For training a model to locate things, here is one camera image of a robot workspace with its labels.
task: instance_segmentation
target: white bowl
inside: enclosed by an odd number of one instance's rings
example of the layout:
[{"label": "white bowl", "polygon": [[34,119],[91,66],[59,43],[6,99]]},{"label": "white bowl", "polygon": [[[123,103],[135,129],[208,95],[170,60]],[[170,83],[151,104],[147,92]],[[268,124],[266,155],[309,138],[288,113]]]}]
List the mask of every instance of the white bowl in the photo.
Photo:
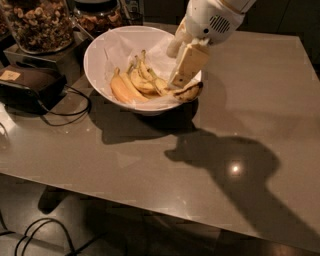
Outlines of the white bowl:
[{"label": "white bowl", "polygon": [[175,59],[166,55],[166,48],[173,35],[147,26],[126,26],[109,30],[97,37],[84,55],[84,71],[93,86],[107,100],[134,113],[153,116],[173,109],[181,102],[152,101],[144,104],[125,104],[112,94],[110,80],[115,67],[124,71],[130,60],[144,49],[146,61],[158,75],[167,79],[175,65]]}]

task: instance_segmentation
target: sticker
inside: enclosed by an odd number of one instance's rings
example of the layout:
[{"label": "sticker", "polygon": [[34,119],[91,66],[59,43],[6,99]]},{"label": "sticker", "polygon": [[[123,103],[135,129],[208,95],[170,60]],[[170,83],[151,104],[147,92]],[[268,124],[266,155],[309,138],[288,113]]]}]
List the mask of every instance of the sticker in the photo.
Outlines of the sticker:
[{"label": "sticker", "polygon": [[6,70],[3,72],[3,74],[0,76],[0,79],[1,80],[4,80],[4,81],[8,81],[8,80],[17,80],[18,77],[20,76],[21,74],[18,73],[18,72],[14,72],[14,71],[10,71],[10,70]]}]

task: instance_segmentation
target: countertop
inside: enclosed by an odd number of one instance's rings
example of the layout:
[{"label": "countertop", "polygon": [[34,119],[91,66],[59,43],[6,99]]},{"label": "countertop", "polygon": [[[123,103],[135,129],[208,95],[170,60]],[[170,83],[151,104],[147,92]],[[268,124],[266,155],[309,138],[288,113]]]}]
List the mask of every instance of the countertop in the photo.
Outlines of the countertop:
[{"label": "countertop", "polygon": [[235,32],[211,51],[199,99],[164,115],[121,110],[85,76],[93,109],[73,124],[1,105],[0,172],[320,252],[320,83],[299,38]]}]

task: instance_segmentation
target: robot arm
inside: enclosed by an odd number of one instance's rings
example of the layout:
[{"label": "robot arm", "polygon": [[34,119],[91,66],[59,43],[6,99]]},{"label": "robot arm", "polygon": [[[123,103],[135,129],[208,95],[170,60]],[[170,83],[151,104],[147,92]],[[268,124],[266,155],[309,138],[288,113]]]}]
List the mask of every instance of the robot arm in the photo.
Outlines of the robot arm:
[{"label": "robot arm", "polygon": [[209,59],[209,46],[225,41],[243,22],[256,0],[190,0],[186,15],[168,46],[176,58],[169,86],[181,88]]}]

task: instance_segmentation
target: floor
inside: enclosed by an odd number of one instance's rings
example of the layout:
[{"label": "floor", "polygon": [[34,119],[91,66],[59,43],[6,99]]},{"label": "floor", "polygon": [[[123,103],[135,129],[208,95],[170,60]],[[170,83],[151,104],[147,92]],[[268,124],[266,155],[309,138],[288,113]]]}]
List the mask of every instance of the floor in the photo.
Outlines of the floor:
[{"label": "floor", "polygon": [[[165,216],[0,174],[0,256],[67,255],[72,250],[62,227],[75,249],[99,238],[83,249],[84,256],[320,255],[172,217],[159,222],[159,217]],[[52,219],[30,243],[24,239],[14,254],[28,226],[42,218]],[[45,222],[36,223],[27,236]],[[7,230],[15,233],[4,234]]]}]

